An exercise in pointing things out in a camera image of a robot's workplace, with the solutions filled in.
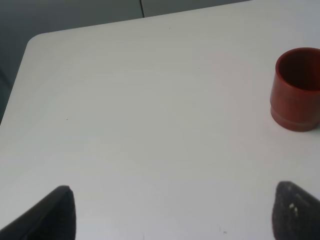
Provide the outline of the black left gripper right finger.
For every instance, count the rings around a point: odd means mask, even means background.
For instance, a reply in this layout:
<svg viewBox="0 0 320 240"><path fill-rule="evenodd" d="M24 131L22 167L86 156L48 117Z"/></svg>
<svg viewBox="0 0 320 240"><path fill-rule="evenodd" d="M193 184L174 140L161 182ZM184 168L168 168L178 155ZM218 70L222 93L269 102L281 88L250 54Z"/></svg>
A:
<svg viewBox="0 0 320 240"><path fill-rule="evenodd" d="M271 220L276 240L318 240L320 201L295 183L281 181L276 186Z"/></svg>

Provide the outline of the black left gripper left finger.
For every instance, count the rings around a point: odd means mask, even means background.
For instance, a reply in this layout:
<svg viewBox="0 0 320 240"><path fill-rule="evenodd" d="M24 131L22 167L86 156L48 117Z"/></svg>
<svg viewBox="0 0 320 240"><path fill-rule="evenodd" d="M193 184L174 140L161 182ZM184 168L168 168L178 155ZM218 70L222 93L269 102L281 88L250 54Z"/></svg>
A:
<svg viewBox="0 0 320 240"><path fill-rule="evenodd" d="M24 214L0 230L2 240L74 240L76 206L74 193L61 185Z"/></svg>

